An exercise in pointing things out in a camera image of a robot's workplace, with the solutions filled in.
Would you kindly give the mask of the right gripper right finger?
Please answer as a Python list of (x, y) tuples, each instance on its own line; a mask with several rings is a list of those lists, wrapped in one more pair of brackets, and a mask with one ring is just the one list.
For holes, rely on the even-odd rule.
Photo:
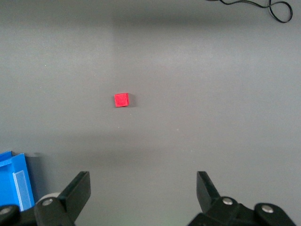
[(249, 209), (235, 199), (220, 196), (205, 171), (197, 172), (196, 194), (202, 212), (190, 226), (294, 226), (287, 213), (277, 205), (258, 203)]

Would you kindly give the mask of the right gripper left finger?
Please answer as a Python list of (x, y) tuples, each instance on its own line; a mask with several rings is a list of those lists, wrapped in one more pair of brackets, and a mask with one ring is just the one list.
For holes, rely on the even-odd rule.
[(0, 207), (2, 226), (74, 226), (91, 195), (90, 174), (81, 171), (57, 196), (41, 199), (20, 211), (17, 205)]

